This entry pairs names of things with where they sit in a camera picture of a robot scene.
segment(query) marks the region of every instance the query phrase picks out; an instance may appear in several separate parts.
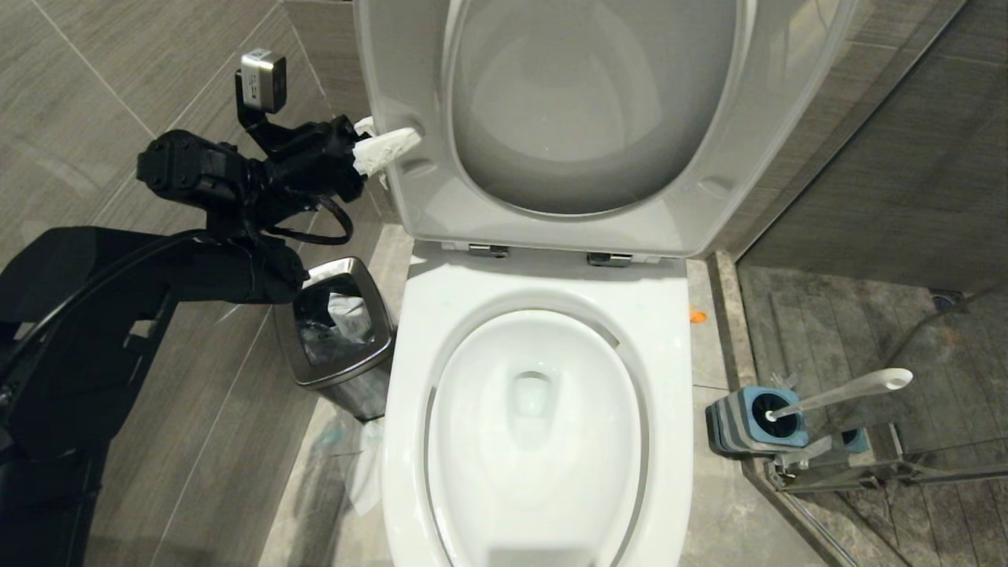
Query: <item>stainless steel trash can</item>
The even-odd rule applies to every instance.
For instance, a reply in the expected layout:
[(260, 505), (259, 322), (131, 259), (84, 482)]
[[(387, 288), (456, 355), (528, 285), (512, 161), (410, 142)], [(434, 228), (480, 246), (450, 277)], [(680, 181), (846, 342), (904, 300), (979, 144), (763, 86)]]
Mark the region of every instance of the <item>stainless steel trash can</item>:
[[(378, 287), (360, 258), (348, 257), (308, 271), (297, 299), (273, 308), (273, 319), (294, 381), (314, 390), (365, 422), (385, 415), (395, 328)], [(361, 331), (363, 300), (369, 330)], [(355, 333), (348, 339), (348, 323), (332, 313), (333, 302), (354, 306)]]

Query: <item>cable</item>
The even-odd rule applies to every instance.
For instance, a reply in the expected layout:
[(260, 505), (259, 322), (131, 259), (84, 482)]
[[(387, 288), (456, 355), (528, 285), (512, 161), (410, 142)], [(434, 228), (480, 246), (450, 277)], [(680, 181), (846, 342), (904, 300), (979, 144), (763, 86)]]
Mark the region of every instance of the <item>cable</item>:
[(333, 213), (333, 216), (336, 217), (336, 220), (340, 223), (340, 226), (343, 227), (344, 232), (346, 232), (345, 235), (322, 236), (319, 234), (305, 234), (303, 232), (280, 228), (278, 226), (271, 226), (263, 230), (274, 236), (286, 236), (288, 238), (293, 238), (294, 240), (307, 242), (308, 244), (321, 244), (323, 246), (339, 246), (340, 244), (350, 242), (351, 237), (354, 236), (354, 221), (350, 219), (350, 215), (348, 215), (342, 207), (337, 205), (336, 201), (333, 201), (329, 197), (320, 197), (319, 203), (322, 204), (327, 211)]
[(212, 234), (210, 231), (202, 229), (186, 230), (184, 232), (172, 234), (171, 236), (165, 236), (137, 248), (136, 250), (102, 268), (98, 273), (85, 281), (84, 285), (81, 286), (76, 292), (71, 294), (69, 298), (64, 300), (61, 304), (56, 306), (55, 309), (50, 311), (48, 315), (43, 317), (34, 327), (32, 327), (31, 331), (28, 331), (28, 334), (26, 334), (24, 338), (18, 341), (14, 352), (11, 353), (10, 358), (4, 362), (3, 369), (0, 370), (0, 380), (6, 378), (10, 374), (10, 372), (14, 369), (14, 366), (17, 364), (17, 361), (24, 356), (24, 354), (31, 348), (32, 344), (45, 335), (45, 332), (49, 327), (54, 325), (60, 318), (65, 317), (68, 313), (70, 313), (70, 311), (84, 303), (88, 298), (93, 296), (109, 282), (113, 281), (140, 262), (146, 261), (151, 257), (160, 254), (164, 250), (171, 248), (172, 246), (188, 242), (190, 240), (194, 240), (196, 238), (211, 237)]

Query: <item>toilet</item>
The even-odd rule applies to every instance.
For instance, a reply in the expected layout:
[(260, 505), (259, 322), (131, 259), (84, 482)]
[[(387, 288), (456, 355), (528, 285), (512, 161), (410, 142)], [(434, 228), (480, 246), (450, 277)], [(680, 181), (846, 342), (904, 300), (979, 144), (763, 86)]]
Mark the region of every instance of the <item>toilet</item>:
[(683, 258), (801, 116), (847, 0), (358, 0), (415, 238), (385, 417), (398, 567), (675, 565)]

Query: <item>floor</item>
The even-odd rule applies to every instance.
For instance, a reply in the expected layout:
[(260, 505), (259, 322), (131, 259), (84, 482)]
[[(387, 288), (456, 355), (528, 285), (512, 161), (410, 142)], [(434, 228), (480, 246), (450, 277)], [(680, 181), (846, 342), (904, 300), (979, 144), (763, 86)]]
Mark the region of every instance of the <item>floor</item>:
[[(889, 360), (915, 374), (899, 392), (809, 413), (811, 428), (844, 431), (893, 422), (907, 451), (927, 455), (935, 468), (1004, 462), (1004, 296), (979, 298), (971, 316), (946, 316), (909, 335), (935, 313), (926, 290), (753, 266), (740, 267), (739, 279), (757, 373), (767, 385), (773, 374), (793, 375), (795, 389), (807, 395)], [(1008, 480), (891, 482), (884, 490), (840, 495), (866, 529), (910, 565), (1008, 564)], [(822, 496), (801, 498), (809, 509), (830, 513)]]
[[(387, 225), (369, 262), (393, 314), (401, 305), (412, 240)], [(696, 445), (692, 507), (679, 565), (818, 566), (822, 559), (742, 476), (738, 463), (708, 449), (703, 410), (727, 393), (711, 285), (703, 262), (688, 262)], [(360, 426), (320, 400), (259, 567), (391, 567), (380, 503), (359, 514), (350, 497), (361, 474)]]

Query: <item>toilet brush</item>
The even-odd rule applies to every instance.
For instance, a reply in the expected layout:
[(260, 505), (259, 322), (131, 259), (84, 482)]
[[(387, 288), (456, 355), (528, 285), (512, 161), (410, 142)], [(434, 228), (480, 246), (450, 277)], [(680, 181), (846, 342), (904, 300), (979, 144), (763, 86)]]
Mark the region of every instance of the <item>toilet brush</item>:
[(760, 415), (767, 422), (773, 424), (781, 418), (797, 414), (798, 412), (832, 406), (833, 404), (847, 402), (855, 398), (896, 391), (905, 387), (912, 379), (913, 373), (905, 368), (884, 368), (851, 380), (840, 387), (824, 391), (823, 393), (802, 400), (796, 404), (791, 404), (790, 406), (785, 406), (779, 410), (762, 412)]

